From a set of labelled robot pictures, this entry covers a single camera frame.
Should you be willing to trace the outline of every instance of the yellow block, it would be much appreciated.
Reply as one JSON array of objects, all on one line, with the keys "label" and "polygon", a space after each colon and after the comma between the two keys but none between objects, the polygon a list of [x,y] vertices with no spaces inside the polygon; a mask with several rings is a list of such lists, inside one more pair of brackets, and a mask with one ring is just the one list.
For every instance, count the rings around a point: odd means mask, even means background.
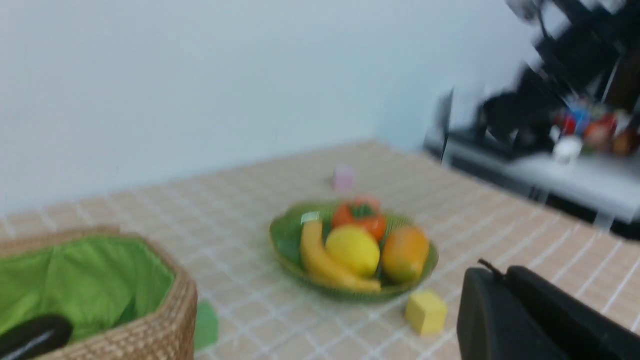
[{"label": "yellow block", "polygon": [[444,328],[447,304],[433,291],[419,291],[409,296],[404,318],[420,335],[435,334]]}]

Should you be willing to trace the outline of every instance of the white wall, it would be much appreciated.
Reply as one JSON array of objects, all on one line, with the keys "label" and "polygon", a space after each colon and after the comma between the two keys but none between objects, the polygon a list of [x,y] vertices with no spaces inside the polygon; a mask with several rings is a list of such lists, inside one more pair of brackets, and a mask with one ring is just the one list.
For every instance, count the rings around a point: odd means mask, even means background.
[{"label": "white wall", "polygon": [[502,0],[0,1],[0,213],[379,135],[509,83]]}]

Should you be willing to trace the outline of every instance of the green basket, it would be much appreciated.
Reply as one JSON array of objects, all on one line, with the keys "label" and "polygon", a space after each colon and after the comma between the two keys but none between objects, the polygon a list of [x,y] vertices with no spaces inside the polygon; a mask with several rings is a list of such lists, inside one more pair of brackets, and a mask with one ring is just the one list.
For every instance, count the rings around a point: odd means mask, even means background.
[{"label": "green basket", "polygon": [[[271,245],[276,254],[278,262],[293,277],[297,278],[307,286],[315,288],[331,297],[343,300],[357,301],[379,301],[388,300],[405,293],[418,286],[426,279],[438,264],[438,249],[433,242],[429,246],[429,256],[422,269],[420,279],[406,284],[394,284],[389,281],[380,271],[377,271],[376,277],[382,283],[380,292],[369,293],[359,292],[344,288],[336,288],[330,284],[324,283],[319,279],[312,278],[304,271],[300,259],[300,235],[302,233],[301,218],[305,213],[316,211],[319,213],[320,219],[323,221],[323,238],[326,239],[331,231],[331,219],[340,201],[306,201],[296,204],[289,208],[283,215],[275,218],[269,225],[269,237]],[[380,241],[380,247],[383,248],[387,240],[388,234],[401,226],[412,225],[413,220],[405,215],[394,213],[393,211],[384,211],[387,218],[387,231],[385,237]]]}]

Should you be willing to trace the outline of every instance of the beige checkered tablecloth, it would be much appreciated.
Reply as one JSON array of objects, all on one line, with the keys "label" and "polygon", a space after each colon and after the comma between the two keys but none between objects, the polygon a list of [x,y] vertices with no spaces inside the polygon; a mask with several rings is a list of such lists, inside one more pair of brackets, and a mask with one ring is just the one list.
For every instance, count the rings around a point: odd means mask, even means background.
[{"label": "beige checkered tablecloth", "polygon": [[[440,248],[423,288],[449,305],[446,329],[420,338],[403,320],[406,297],[334,302],[275,263],[269,221],[304,199],[333,199],[337,163],[356,169],[356,192],[416,219]],[[422,155],[376,142],[107,194],[0,218],[0,238],[64,227],[120,224],[162,243],[220,316],[204,359],[459,359],[455,323],[463,273],[480,257],[531,267],[633,331],[639,330],[638,246],[456,174]]]}]

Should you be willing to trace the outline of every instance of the green paper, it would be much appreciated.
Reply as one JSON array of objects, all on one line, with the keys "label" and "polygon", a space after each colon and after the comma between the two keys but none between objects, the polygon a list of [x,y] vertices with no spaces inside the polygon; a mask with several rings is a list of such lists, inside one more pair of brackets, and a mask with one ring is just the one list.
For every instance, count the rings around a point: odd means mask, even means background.
[{"label": "green paper", "polygon": [[218,316],[208,301],[198,303],[196,332],[193,343],[196,351],[202,350],[218,340]]},{"label": "green paper", "polygon": [[144,242],[95,234],[0,259],[0,334],[58,314],[81,341],[153,313],[175,275]]}]

